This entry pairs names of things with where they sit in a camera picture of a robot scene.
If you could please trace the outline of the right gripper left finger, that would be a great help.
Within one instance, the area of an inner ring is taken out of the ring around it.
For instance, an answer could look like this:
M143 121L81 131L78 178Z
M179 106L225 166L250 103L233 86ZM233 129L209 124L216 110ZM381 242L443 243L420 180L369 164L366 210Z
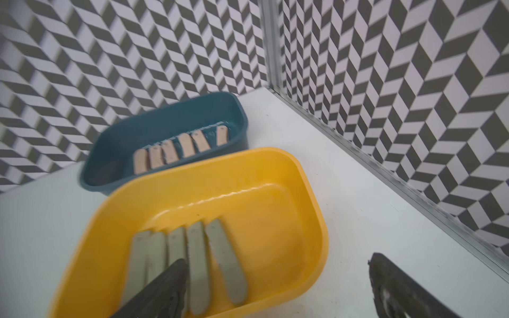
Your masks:
M117 310L114 317L181 317L188 281L188 264L180 258Z

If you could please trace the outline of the yellow storage box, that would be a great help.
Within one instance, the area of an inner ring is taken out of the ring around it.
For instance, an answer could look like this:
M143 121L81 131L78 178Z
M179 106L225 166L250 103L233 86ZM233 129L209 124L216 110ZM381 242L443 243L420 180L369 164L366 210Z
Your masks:
M281 149L256 148L149 174L116 189L85 230L49 316L111 316L120 305L135 233L168 233L215 219L241 263L248 295L233 305L210 258L206 317L245 317L289 302L323 271L327 227L302 166Z

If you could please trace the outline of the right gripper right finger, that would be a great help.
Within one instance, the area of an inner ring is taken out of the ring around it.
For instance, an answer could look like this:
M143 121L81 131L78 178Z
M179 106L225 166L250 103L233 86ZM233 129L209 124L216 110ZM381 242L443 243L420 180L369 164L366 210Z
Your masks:
M373 300L379 317L457 317L382 253L369 266Z

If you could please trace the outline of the olive knife vertical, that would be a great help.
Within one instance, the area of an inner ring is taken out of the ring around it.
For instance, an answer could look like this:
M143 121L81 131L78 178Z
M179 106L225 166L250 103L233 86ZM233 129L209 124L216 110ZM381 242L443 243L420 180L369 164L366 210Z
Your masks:
M188 263L188 249L186 243L186 230L179 227L171 231L166 238L168 250L168 266L171 266L179 259L184 259Z

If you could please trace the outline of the dark teal storage box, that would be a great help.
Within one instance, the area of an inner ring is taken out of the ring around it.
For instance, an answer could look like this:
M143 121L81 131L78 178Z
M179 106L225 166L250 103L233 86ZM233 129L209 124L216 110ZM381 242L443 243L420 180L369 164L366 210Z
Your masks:
M218 147L216 128L220 125L228 127L229 140L227 144ZM157 172L244 151L249 148L248 125L247 116L237 96L224 91L135 115L115 123L99 135L80 172L80 185L89 192L110 195L123 184L137 178L133 170L135 151L149 149L167 139L173 141L179 161L164 164L156 169ZM178 135L192 134L196 130L203 132L211 149L184 158Z

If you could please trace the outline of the olive knife horizontal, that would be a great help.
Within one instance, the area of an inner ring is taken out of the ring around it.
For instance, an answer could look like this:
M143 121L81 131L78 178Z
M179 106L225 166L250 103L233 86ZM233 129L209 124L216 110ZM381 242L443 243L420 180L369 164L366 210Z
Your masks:
M193 223L186 229L190 271L189 308L195 317L208 311L211 303L211 278L209 272L208 245L204 224Z

